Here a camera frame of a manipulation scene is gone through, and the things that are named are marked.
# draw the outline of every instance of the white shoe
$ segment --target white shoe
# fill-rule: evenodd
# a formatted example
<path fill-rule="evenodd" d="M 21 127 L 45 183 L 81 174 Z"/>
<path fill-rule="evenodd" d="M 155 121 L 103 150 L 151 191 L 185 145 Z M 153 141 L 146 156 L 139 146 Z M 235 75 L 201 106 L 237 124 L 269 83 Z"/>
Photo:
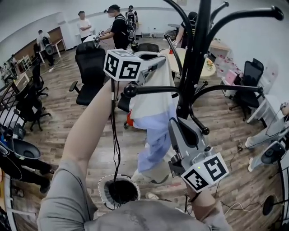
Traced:
<path fill-rule="evenodd" d="M 245 147 L 246 147 L 246 148 L 249 148 L 249 147 L 250 147 L 250 145 L 249 145 L 249 138 L 251 138 L 251 136 L 249 136 L 249 137 L 247 138 L 246 142 L 245 142 Z"/>
<path fill-rule="evenodd" d="M 251 167 L 252 162 L 253 162 L 253 159 L 254 159 L 254 158 L 250 158 L 250 160 L 249 160 L 249 167 L 248 167 L 248 171 L 249 171 L 249 172 L 252 172 L 252 171 L 253 171 L 253 169 L 252 169 L 252 167 Z"/>
<path fill-rule="evenodd" d="M 150 200 L 158 200 L 159 197 L 153 193 L 146 193 L 145 198 L 150 199 Z"/>

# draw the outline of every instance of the black office chair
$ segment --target black office chair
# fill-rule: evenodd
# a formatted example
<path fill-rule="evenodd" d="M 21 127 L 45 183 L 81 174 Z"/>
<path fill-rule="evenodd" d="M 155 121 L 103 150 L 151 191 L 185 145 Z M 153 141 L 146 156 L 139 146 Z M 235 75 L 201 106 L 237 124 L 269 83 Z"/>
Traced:
<path fill-rule="evenodd" d="M 76 103 L 88 106 L 99 90 L 103 87 L 105 78 L 104 68 L 105 50 L 96 48 L 94 42 L 84 42 L 76 49 L 75 60 L 80 70 L 81 81 L 84 84 L 79 90 L 74 81 L 69 89 L 78 93 Z"/>
<path fill-rule="evenodd" d="M 47 93 L 43 93 L 43 91 L 48 90 L 48 87 L 43 88 L 44 81 L 40 75 L 40 60 L 34 60 L 33 65 L 34 67 L 32 69 L 32 80 L 37 92 L 37 96 L 48 96 Z"/>
<path fill-rule="evenodd" d="M 30 86 L 29 84 L 17 95 L 15 99 L 18 101 L 14 113 L 19 115 L 24 123 L 27 121 L 32 122 L 30 130 L 33 131 L 32 127 L 37 122 L 38 127 L 41 131 L 43 129 L 40 126 L 40 118 L 44 116 L 51 116 L 50 113 L 44 113 L 45 107 L 42 107 L 42 102 L 38 99 L 37 91 L 34 84 Z"/>
<path fill-rule="evenodd" d="M 159 47 L 153 43 L 141 43 L 138 45 L 137 51 L 159 52 Z"/>
<path fill-rule="evenodd" d="M 254 59 L 253 62 L 246 61 L 245 62 L 245 68 L 244 68 L 244 76 L 242 83 L 245 86 L 251 86 L 251 87 L 256 87 L 259 83 L 259 80 L 261 76 L 263 75 L 264 72 L 264 65 Z M 246 92 L 246 91 L 237 91 L 234 100 L 236 101 L 237 105 L 234 107 L 230 107 L 230 111 L 235 108 L 240 106 L 242 108 L 244 118 L 243 121 L 246 120 L 246 109 L 248 107 L 253 107 L 253 108 L 258 108 L 260 106 L 258 99 L 263 96 L 263 93 L 260 94 L 259 96 L 256 96 L 254 92 Z"/>

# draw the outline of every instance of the wooden floor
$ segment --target wooden floor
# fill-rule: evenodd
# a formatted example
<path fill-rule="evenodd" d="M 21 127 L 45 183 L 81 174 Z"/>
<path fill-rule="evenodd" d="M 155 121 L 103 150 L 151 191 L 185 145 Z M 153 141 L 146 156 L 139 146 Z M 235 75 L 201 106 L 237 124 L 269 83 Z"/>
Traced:
<path fill-rule="evenodd" d="M 167 43 L 161 39 L 151 40 L 145 41 L 157 43 L 163 49 L 167 48 Z M 70 129 L 85 109 L 84 106 L 75 103 L 77 93 L 68 91 L 71 83 L 75 80 L 79 81 L 79 86 L 81 85 L 80 73 L 74 56 L 75 50 L 63 53 L 54 70 L 42 76 L 45 86 L 49 88 L 47 91 L 49 96 L 43 97 L 42 102 L 47 111 L 52 114 L 52 118 L 44 117 L 42 119 L 42 132 L 35 126 L 34 131 L 28 132 L 25 137 L 26 141 L 35 144 L 41 150 L 42 160 L 54 165 L 55 168 L 61 159 L 65 139 Z M 210 85 L 219 84 L 219 78 L 216 76 L 207 80 Z M 248 136 L 254 135 L 262 129 L 261 122 L 252 124 L 243 122 L 240 109 L 229 111 L 228 108 L 232 104 L 233 102 L 225 98 L 221 91 L 203 95 L 194 104 L 196 116 L 211 130 L 208 136 L 211 146 L 214 146 L 217 152 L 222 153 L 227 166 L 230 166 L 230 162 L 237 152 L 238 142 L 245 143 Z M 126 113 L 117 110 L 117 133 L 121 147 L 119 173 L 132 175 L 137 168 L 137 155 L 145 144 L 145 132 L 134 128 L 124 130 L 123 122 L 125 120 Z M 258 151 L 260 149 L 243 150 L 235 156 L 230 167 L 230 175 L 220 182 L 216 194 L 216 197 L 228 206 L 232 206 L 236 202 L 241 203 L 243 207 L 256 203 L 246 208 L 249 211 L 257 208 L 250 213 L 242 210 L 230 210 L 227 213 L 227 221 L 236 231 L 267 230 L 267 227 L 280 216 L 282 211 L 281 206 L 275 206 L 273 212 L 265 217 L 262 215 L 262 207 L 257 204 L 262 204 L 271 194 L 275 194 L 278 200 L 282 199 L 280 176 L 276 175 L 272 179 L 268 179 L 268 176 L 276 173 L 277 166 L 263 166 L 252 173 L 248 172 L 249 158 L 258 154 Z M 99 208 L 98 215 L 108 212 L 101 202 L 97 185 L 101 177 L 113 174 L 115 171 L 112 154 L 112 129 L 108 121 L 89 163 L 86 179 L 89 194 Z M 14 197 L 15 209 L 38 213 L 40 202 L 45 196 L 39 192 L 39 187 L 23 182 L 15 182 L 15 184 L 25 192 L 23 199 Z M 146 192 L 153 192 L 163 199 L 179 203 L 184 208 L 185 186 L 179 178 L 169 180 L 161 186 L 150 184 L 140 185 L 140 187 L 142 195 L 145 195 Z M 210 189 L 213 195 L 216 188 L 214 185 Z M 223 210 L 226 212 L 228 207 L 224 205 Z M 35 217 L 15 215 L 15 219 L 19 231 L 37 230 Z"/>

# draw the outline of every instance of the light blue fabric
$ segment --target light blue fabric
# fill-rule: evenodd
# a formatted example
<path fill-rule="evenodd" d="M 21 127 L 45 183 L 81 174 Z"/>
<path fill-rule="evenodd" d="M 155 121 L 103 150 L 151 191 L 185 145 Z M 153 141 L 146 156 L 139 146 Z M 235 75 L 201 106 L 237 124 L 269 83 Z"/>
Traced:
<path fill-rule="evenodd" d="M 134 119 L 134 127 L 147 130 L 147 143 L 149 144 L 149 148 L 145 148 L 139 153 L 139 172 L 154 168 L 167 154 L 171 146 L 168 122 L 171 118 L 176 117 L 176 108 L 172 103 L 166 112 Z"/>

